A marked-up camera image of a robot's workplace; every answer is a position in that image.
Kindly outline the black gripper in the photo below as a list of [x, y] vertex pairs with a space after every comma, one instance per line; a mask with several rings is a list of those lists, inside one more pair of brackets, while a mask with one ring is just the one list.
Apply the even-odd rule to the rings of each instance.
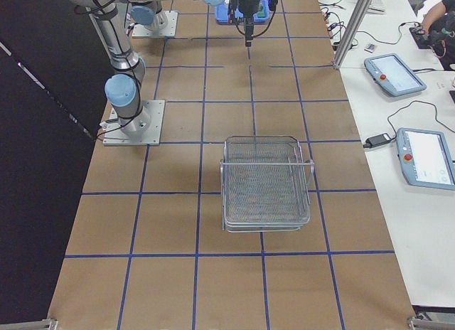
[[[236, 11], [238, 8], [238, 0], [229, 0], [227, 7], [227, 17], [228, 23], [236, 23], [237, 16]], [[243, 23], [245, 47], [249, 47], [249, 31], [247, 23]]]
[[254, 14], [258, 12], [261, 0], [238, 0], [238, 9], [242, 13], [244, 22], [248, 22], [248, 46], [254, 39]]

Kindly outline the operator hand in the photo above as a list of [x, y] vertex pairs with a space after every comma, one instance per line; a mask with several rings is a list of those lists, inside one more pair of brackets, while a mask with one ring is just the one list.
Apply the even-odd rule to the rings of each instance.
[[429, 15], [426, 15], [424, 19], [421, 22], [422, 29], [424, 30], [425, 33], [429, 33], [429, 29], [431, 25], [434, 23], [434, 19], [430, 17]]

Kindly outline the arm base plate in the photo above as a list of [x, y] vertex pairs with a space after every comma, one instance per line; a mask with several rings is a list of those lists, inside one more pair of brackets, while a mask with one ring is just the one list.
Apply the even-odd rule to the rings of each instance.
[[143, 100], [143, 108], [138, 117], [133, 119], [128, 125], [120, 129], [120, 125], [127, 121], [121, 119], [119, 123], [117, 113], [112, 107], [109, 120], [101, 123], [102, 143], [105, 146], [143, 146], [160, 145], [161, 130], [164, 118], [164, 100]]
[[137, 17], [133, 28], [133, 38], [173, 38], [176, 34], [177, 11], [162, 10], [158, 14], [133, 13]]

